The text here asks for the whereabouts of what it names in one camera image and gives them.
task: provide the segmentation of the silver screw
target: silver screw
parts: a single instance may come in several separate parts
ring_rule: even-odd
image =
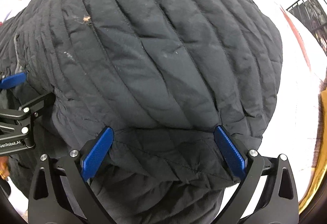
[[[40,160],[45,161],[47,158],[48,158],[48,155],[47,155],[47,154],[43,154],[43,155],[40,157]]]
[[[284,160],[284,161],[287,160],[287,156],[286,156],[285,154],[281,154],[280,157],[281,157],[281,159]]]
[[[258,151],[254,150],[254,149],[251,149],[251,150],[249,151],[249,154],[250,154],[251,156],[253,156],[253,157],[256,157],[256,156],[258,155]]]
[[[72,158],[76,157],[76,156],[78,155],[78,150],[72,150],[72,151],[69,153],[69,155],[70,155]]]
[[[23,127],[22,128],[22,134],[27,134],[28,133],[28,128],[27,127]]]

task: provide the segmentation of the black fabric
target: black fabric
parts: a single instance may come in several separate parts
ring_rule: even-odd
[[[91,187],[117,223],[210,223],[238,181],[212,132],[257,149],[282,67],[280,34],[252,0],[32,0],[0,27],[0,49],[2,74],[28,72],[11,100],[57,97],[38,149],[10,159],[14,183],[27,194],[41,152],[110,126]]]

